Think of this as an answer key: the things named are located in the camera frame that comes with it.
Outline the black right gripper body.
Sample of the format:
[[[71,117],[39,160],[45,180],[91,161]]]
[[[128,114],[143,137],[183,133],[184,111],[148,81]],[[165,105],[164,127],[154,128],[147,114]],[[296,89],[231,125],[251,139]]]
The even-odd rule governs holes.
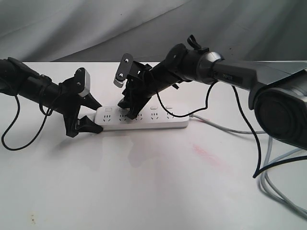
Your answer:
[[[125,103],[148,103],[150,97],[146,96],[143,90],[147,88],[145,84],[145,74],[152,69],[149,64],[142,64],[133,61],[127,76],[127,82],[122,94]]]

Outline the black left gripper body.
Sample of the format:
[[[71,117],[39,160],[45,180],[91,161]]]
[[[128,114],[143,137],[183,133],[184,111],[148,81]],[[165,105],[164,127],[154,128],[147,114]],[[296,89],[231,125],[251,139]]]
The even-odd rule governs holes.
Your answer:
[[[71,138],[79,133],[77,121],[81,108],[81,98],[76,92],[77,88],[78,84],[75,77],[59,83],[59,91],[54,102],[55,111],[63,115],[66,135]]]

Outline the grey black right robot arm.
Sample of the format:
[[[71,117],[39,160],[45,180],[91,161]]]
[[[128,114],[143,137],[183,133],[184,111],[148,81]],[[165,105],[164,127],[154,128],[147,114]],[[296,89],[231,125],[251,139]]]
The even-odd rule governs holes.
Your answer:
[[[201,47],[194,36],[177,44],[154,67],[124,54],[114,84],[123,88],[119,107],[134,119],[151,97],[182,82],[228,83],[249,92],[248,107],[260,127],[283,143],[307,147],[307,64],[300,61],[227,60]]]

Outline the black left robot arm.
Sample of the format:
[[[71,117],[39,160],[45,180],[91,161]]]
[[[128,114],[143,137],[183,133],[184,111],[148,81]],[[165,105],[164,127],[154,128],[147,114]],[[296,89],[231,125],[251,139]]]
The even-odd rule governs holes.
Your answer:
[[[90,93],[90,74],[78,68],[73,77],[55,84],[24,63],[7,58],[0,61],[0,92],[20,95],[63,115],[66,135],[75,137],[80,132],[99,134],[103,128],[87,116],[79,118],[81,106],[97,110],[101,104]]]

